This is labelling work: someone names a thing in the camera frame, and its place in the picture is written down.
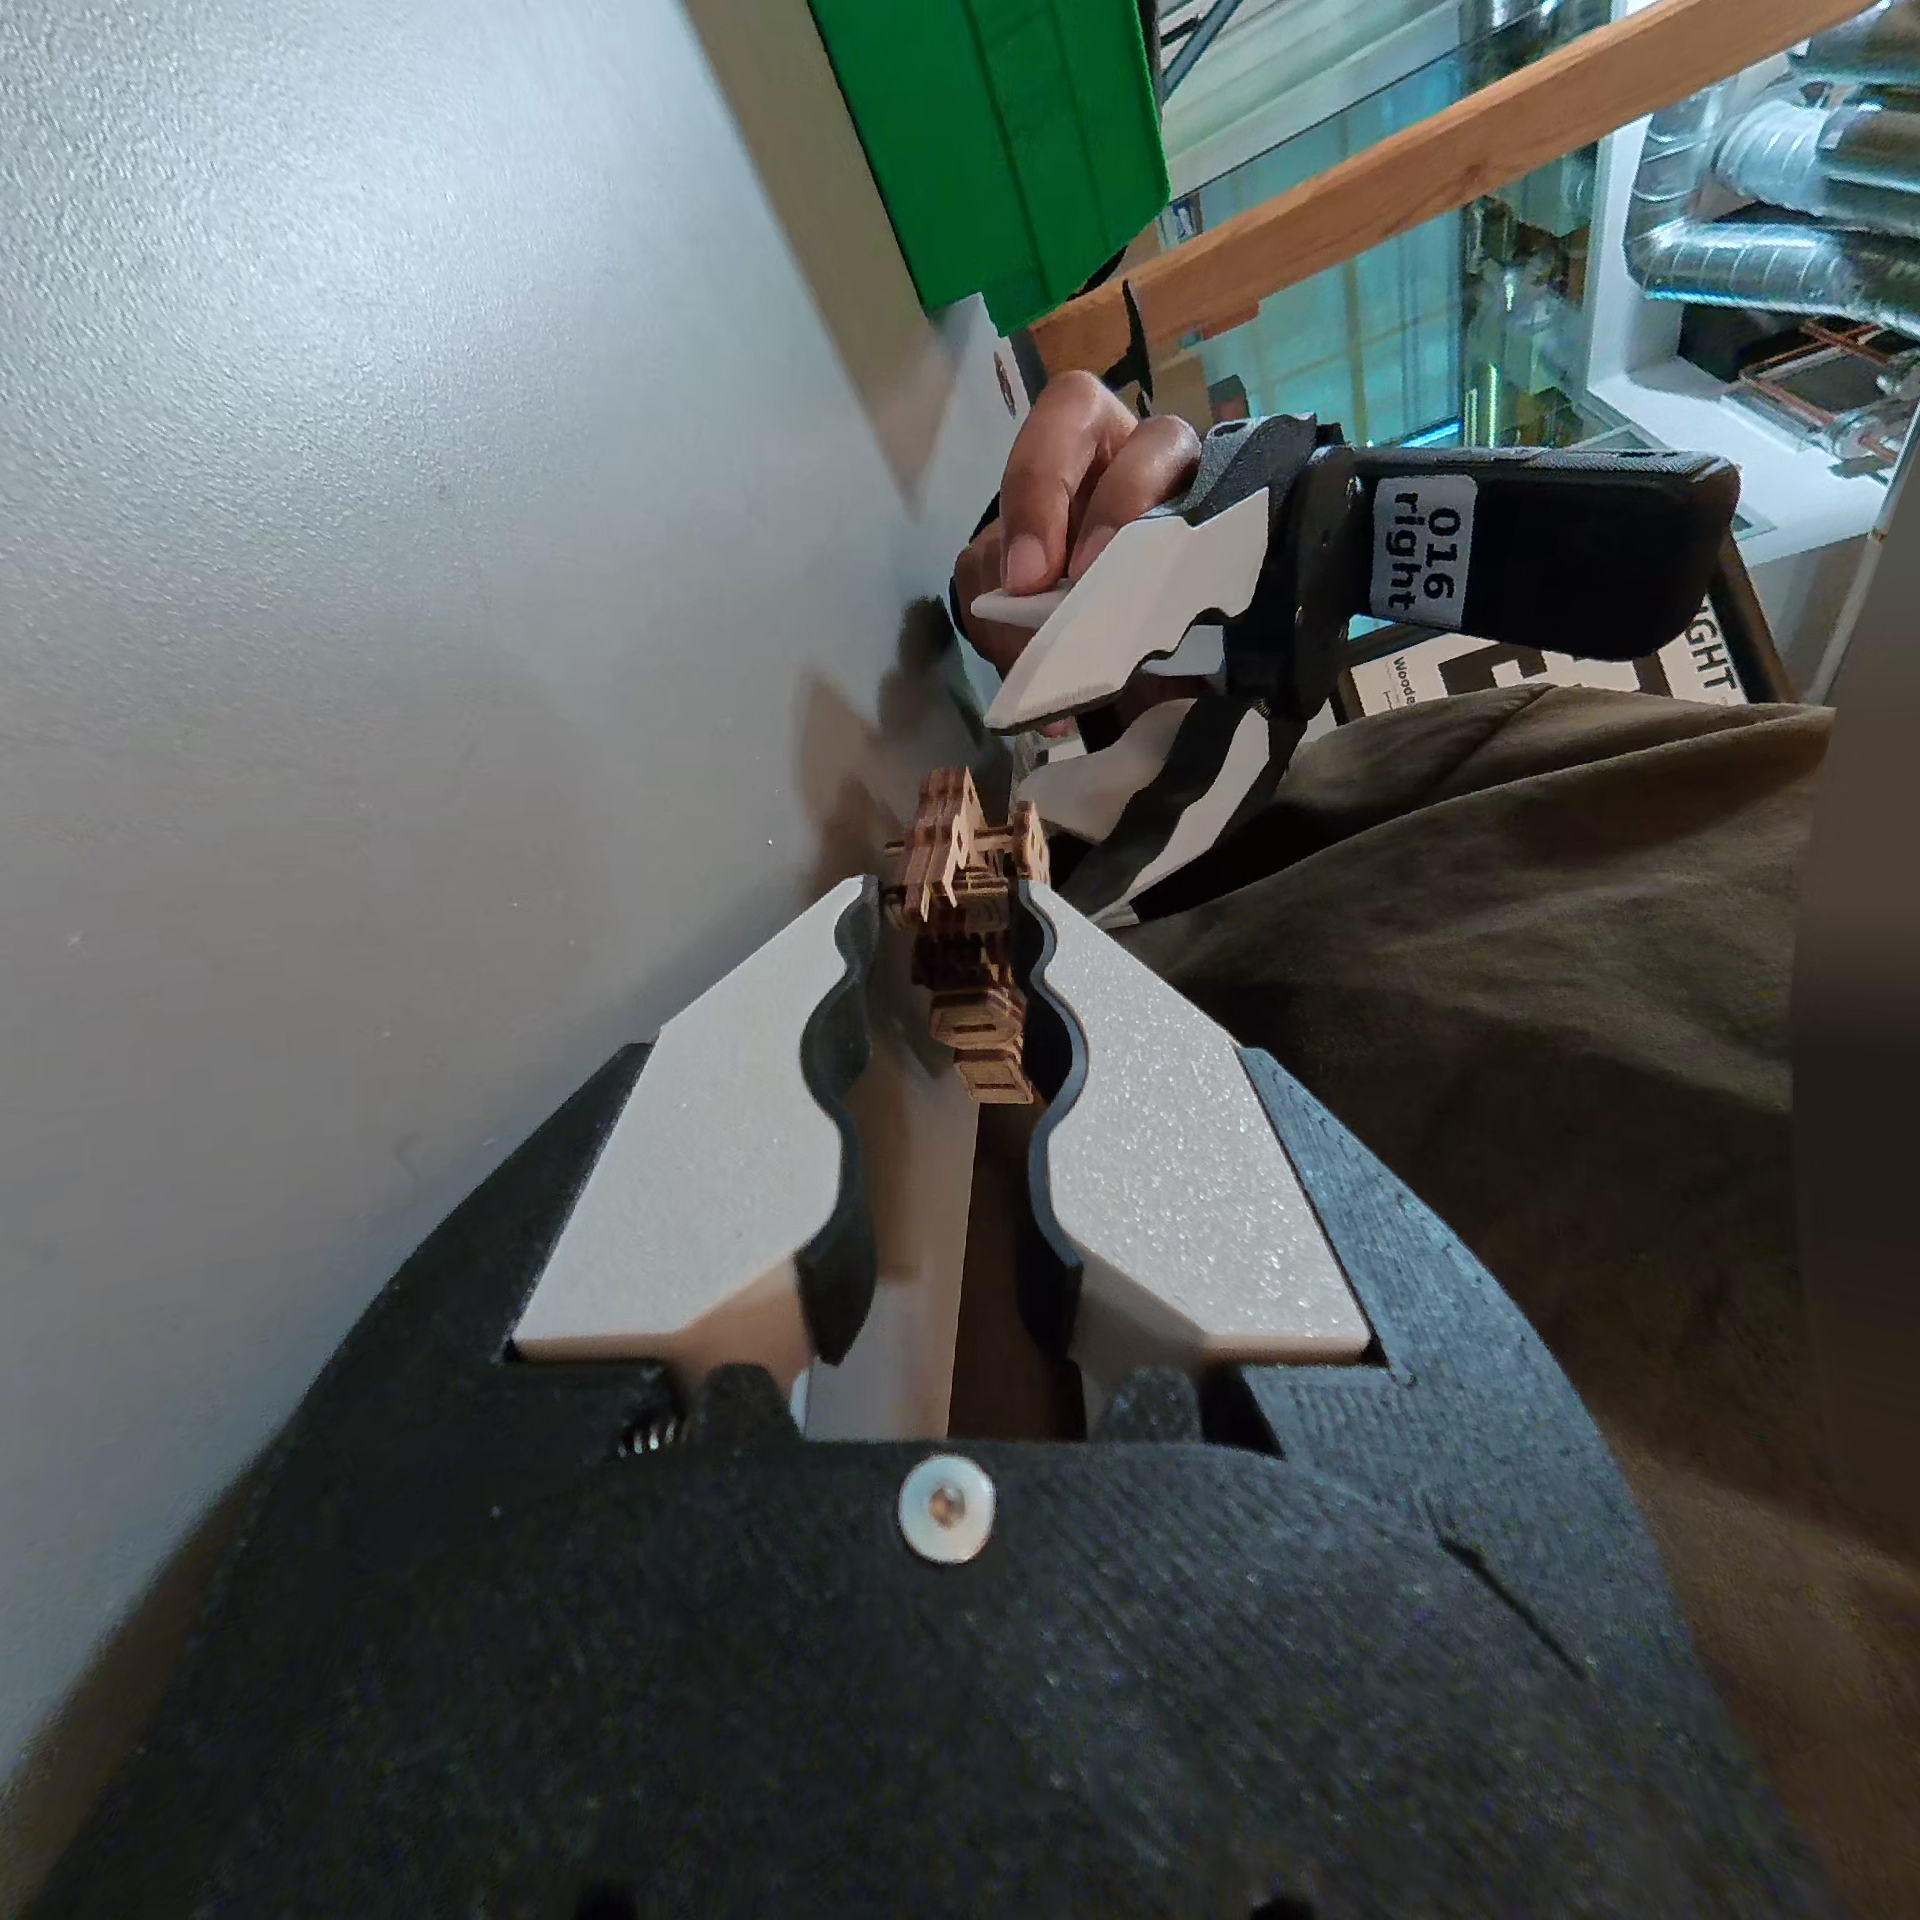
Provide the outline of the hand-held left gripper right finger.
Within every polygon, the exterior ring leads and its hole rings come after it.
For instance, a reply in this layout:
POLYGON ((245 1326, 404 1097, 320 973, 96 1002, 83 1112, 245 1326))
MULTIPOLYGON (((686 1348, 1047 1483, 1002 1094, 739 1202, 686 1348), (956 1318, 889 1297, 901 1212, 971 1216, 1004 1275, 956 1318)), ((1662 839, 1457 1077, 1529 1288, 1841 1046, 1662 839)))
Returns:
POLYGON ((1053 889, 1028 882, 1033 1015, 1068 1071, 1033 1212, 1075 1279, 1066 1356, 1095 1422, 1141 1366, 1354 1366, 1372 1326, 1229 1032, 1053 889))

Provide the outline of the wooden post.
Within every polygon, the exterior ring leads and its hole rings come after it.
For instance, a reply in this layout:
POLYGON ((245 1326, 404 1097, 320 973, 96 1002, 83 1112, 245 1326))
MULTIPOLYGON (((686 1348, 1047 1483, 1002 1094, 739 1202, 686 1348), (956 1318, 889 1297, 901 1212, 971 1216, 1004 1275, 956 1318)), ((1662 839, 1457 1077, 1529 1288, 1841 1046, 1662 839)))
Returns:
POLYGON ((1284 195, 1043 315, 1049 377, 1256 315, 1261 300, 1785 52, 1861 3, 1655 3, 1594 28, 1284 195))

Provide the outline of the green plastic bin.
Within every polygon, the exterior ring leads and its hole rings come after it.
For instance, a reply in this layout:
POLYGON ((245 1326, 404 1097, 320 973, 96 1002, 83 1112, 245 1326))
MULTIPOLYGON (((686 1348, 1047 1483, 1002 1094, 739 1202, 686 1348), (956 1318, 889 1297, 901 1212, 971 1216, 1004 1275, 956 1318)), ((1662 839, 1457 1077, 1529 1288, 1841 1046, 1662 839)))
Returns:
POLYGON ((924 309, 978 297, 1007 338, 1168 204, 1156 4, 809 13, 924 309))

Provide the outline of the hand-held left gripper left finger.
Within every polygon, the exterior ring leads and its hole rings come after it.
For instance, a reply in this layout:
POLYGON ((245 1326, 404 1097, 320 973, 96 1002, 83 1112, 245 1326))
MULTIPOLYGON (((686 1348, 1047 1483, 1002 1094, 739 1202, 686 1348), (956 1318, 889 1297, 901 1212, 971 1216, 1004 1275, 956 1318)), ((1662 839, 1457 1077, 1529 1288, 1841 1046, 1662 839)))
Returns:
POLYGON ((514 1331, 531 1363, 844 1361, 877 1287, 849 1097, 877 882, 839 882, 648 1052, 514 1331))

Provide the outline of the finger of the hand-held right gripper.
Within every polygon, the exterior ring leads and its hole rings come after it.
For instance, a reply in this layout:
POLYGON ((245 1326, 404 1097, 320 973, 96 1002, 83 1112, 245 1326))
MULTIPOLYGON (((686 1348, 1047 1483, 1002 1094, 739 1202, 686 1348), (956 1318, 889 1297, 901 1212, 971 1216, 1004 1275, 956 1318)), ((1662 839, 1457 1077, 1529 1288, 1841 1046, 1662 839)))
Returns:
MULTIPOLYGON (((1053 740, 1029 771, 1029 800, 1049 843, 1052 886, 1068 891, 1066 843, 1088 849, 1104 844, 1127 805, 1163 772, 1184 723, 1199 708, 1198 699, 1148 707, 1129 721, 1112 744, 1090 750, 1092 716, 1077 740, 1053 740)), ((1265 807, 1280 775, 1267 763, 1269 727, 1260 712, 1242 718, 1207 791, 1184 807, 1163 849, 1148 858, 1118 900, 1088 910, 1090 921, 1138 921, 1146 897, 1181 877, 1204 855, 1265 807)))
POLYGON ((985 622, 1033 631, 981 723, 1012 735, 1102 707, 1144 660, 1172 657, 1188 629, 1246 613, 1263 571, 1271 490, 1257 488, 1201 522, 1165 508, 1122 527, 1068 584, 1033 595, 988 591, 985 622))

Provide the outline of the silver ventilation ducts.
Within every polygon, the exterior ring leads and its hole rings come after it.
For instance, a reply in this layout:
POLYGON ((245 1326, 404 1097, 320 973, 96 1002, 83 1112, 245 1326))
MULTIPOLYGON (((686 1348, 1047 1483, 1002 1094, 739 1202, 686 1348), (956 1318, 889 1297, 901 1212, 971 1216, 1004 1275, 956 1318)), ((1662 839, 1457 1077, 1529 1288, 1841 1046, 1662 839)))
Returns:
POLYGON ((1918 10, 1875 4, 1741 109, 1716 83, 1644 131, 1622 258, 1644 299, 1918 336, 1918 10))

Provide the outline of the wooden puzzle model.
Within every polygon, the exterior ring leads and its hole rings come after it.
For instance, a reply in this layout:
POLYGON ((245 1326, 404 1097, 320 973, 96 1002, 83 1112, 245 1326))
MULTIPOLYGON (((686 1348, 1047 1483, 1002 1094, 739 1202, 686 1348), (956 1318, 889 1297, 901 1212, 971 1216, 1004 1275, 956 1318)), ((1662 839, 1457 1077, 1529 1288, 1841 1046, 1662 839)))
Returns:
POLYGON ((930 771, 906 832, 884 849, 880 910, 911 942, 909 978, 928 992, 928 1032, 952 1050, 979 1107, 1028 1107, 1025 997, 1012 936, 1020 882, 1049 880, 1037 809, 1020 800, 994 826, 969 771, 930 771))

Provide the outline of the olive trousers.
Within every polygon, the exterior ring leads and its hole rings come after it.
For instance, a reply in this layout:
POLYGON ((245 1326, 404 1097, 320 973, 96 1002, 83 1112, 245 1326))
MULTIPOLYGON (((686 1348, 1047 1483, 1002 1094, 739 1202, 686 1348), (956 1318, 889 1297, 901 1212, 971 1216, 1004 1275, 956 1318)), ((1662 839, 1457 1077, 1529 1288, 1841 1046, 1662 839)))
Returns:
POLYGON ((1915 1917, 1915 1548, 1809 1344, 1789 987, 1833 712, 1498 686, 1306 744, 1220 895, 1120 941, 1524 1310, 1857 1917, 1915 1917))

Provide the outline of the person's right hand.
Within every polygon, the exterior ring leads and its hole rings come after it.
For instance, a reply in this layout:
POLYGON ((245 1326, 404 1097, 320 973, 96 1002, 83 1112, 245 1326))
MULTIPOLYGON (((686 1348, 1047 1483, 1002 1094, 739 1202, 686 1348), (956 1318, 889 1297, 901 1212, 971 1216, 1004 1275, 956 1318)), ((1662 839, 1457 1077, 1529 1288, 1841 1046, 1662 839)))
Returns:
POLYGON ((1010 672, 1031 631, 979 619, 975 600, 1082 578, 1123 527, 1188 492, 1199 461, 1188 420, 1140 418, 1088 371, 1049 379, 1020 422, 996 510, 954 560, 952 613, 971 649, 1010 672))

